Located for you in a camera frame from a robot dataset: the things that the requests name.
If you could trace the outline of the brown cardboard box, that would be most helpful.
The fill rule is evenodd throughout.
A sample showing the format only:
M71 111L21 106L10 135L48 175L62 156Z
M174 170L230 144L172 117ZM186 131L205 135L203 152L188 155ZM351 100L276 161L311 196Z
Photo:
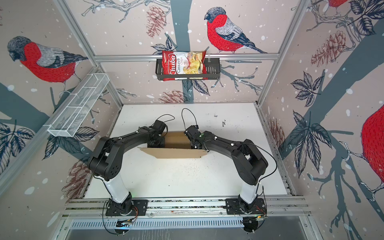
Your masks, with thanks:
M140 148L156 159L199 159L206 156L206 150L191 148L191 142L183 132L169 132L163 148Z

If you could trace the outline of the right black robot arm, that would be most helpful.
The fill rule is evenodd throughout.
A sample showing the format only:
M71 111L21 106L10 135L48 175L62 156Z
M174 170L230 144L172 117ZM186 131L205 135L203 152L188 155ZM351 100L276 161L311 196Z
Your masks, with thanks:
M213 151L232 159L238 175L243 181L239 202L250 208L257 199L258 183L265 174L268 161L251 140L232 141L218 137L212 132L201 133L198 126L190 126L184 134L192 149Z

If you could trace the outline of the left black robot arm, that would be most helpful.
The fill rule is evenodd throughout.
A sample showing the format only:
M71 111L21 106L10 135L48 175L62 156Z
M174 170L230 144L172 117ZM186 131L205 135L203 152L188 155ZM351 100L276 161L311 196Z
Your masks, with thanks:
M167 131L168 126L156 120L149 127L140 127L135 132L121 137L102 137L97 143L88 168L97 179L103 181L112 203L124 214L133 208L132 194L121 176L124 154L141 144L147 144L149 148L164 148L163 132Z

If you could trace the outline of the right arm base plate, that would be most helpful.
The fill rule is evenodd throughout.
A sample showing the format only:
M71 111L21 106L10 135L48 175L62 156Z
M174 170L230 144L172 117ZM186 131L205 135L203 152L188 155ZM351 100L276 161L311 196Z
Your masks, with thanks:
M233 199L225 199L225 207L228 215L261 215L267 213L264 199L256 198L252 203L248 204L240 197Z

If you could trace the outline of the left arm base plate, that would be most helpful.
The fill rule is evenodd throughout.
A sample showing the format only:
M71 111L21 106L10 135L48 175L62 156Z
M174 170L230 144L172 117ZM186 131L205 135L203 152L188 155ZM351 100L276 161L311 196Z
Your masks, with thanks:
M148 203L148 200L127 200L124 203L119 204L109 199L106 206L106 216L145 216Z

